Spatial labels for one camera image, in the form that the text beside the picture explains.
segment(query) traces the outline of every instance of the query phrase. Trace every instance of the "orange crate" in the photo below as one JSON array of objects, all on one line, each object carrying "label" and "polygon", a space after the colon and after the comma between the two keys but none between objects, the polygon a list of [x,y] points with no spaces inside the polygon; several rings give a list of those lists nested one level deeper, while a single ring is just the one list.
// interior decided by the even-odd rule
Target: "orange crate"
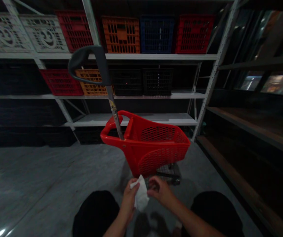
[{"label": "orange crate", "polygon": [[[82,79],[88,81],[101,82],[102,78],[98,69],[77,69],[76,75]],[[84,95],[95,96],[95,95],[107,95],[105,86],[93,85],[85,82],[80,82]]]},{"label": "orange crate", "polygon": [[102,23],[109,53],[140,53],[138,19],[103,16]]}]

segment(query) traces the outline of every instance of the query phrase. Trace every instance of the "gray tiled floor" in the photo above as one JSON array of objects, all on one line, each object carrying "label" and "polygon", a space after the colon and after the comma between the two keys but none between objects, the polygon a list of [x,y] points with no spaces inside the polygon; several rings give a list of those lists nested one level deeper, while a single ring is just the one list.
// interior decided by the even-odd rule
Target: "gray tiled floor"
[{"label": "gray tiled floor", "polygon": [[[261,233],[197,144],[178,163],[182,181],[172,187],[190,206],[194,196],[216,190],[234,204],[246,236]],[[0,231],[2,236],[71,236],[73,217],[94,190],[109,190],[120,204],[131,173],[123,152],[108,145],[0,148]],[[137,213],[127,236],[169,236],[175,217],[151,199]]]}]

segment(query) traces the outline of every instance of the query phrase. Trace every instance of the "black pants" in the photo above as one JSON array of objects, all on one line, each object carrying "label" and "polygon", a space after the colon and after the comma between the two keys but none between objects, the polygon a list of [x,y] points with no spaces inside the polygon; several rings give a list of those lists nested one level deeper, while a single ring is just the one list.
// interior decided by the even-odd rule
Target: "black pants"
[{"label": "black pants", "polygon": [[[203,192],[194,198],[191,210],[225,236],[244,236],[234,206],[219,192]],[[119,206],[109,191],[95,191],[83,202],[73,222],[74,237],[103,236],[115,220]],[[182,237],[189,234],[184,227]]]}]

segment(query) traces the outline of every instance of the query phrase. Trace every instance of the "white crate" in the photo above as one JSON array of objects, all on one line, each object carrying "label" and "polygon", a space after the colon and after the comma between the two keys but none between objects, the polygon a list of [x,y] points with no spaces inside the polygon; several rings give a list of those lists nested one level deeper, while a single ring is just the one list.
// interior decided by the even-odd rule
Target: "white crate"
[{"label": "white crate", "polygon": [[0,52],[29,52],[30,47],[15,19],[0,13]]},{"label": "white crate", "polygon": [[20,19],[39,53],[69,53],[57,16],[20,15]]}]

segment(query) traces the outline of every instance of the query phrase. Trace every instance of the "person's left hand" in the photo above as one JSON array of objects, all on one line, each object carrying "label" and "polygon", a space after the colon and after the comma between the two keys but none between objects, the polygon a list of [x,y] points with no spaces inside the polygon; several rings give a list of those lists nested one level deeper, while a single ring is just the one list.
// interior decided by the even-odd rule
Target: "person's left hand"
[{"label": "person's left hand", "polygon": [[121,209],[119,210],[119,216],[124,219],[126,226],[131,222],[134,213],[135,213],[135,196],[139,189],[140,183],[137,183],[135,187],[130,189],[130,185],[136,182],[137,179],[131,179],[124,191],[123,201],[121,205]]}]

